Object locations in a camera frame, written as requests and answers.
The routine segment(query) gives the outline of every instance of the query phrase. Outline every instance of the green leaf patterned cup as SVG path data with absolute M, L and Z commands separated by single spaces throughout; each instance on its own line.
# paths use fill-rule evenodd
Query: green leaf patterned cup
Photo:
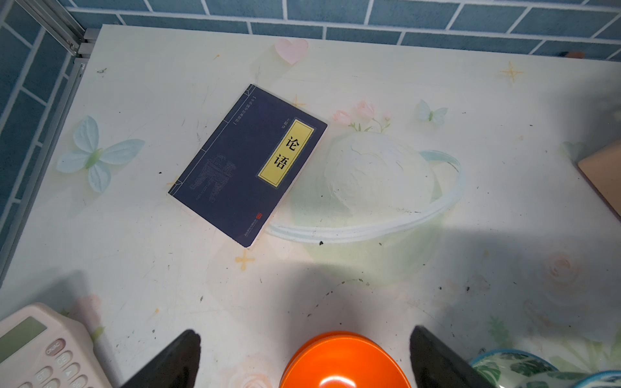
M 558 372 L 558 369 L 548 361 L 515 349 L 487 352 L 472 360 L 470 365 L 498 388 L 514 388 L 531 376 L 544 372 Z
M 592 375 L 581 372 L 544 372 L 522 381 L 516 388 L 613 388 L 621 387 L 621 371 Z

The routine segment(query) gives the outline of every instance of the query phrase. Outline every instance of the light blue butterfly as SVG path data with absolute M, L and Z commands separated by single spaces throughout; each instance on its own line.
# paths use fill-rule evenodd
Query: light blue butterfly
M 423 100 L 420 100 L 419 104 L 416 105 L 416 117 L 419 120 L 431 121 L 438 126 L 444 124 L 444 116 L 447 112 L 448 108 L 439 108 L 436 111 L 432 111 Z
M 73 134 L 73 141 L 79 150 L 64 154 L 58 160 L 56 169 L 62 173 L 74 173 L 81 169 L 88 170 L 88 183 L 96 192 L 104 192 L 110 184 L 109 165 L 122 165 L 132 160 L 142 149 L 145 142 L 139 139 L 125 140 L 106 148 L 99 145 L 99 129 L 91 116 L 86 116 Z

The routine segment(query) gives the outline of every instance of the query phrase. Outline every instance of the pink heart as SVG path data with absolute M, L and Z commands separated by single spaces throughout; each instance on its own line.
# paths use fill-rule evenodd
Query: pink heart
M 295 39 L 293 43 L 285 38 L 276 41 L 276 52 L 290 65 L 295 65 L 309 50 L 309 42 L 306 39 Z

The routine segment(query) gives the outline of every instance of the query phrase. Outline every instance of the calculator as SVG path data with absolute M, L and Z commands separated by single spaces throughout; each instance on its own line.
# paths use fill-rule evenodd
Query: calculator
M 44 304 L 0 321 L 2 388 L 112 388 L 82 323 Z

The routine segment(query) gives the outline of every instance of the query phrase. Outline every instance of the yellow title label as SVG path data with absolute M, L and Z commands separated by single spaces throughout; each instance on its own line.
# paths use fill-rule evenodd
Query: yellow title label
M 274 187 L 278 187 L 297 156 L 304 149 L 308 139 L 311 138 L 313 131 L 314 129 L 308 125 L 297 119 L 294 120 L 283 141 L 280 142 L 276 151 L 261 169 L 259 178 Z

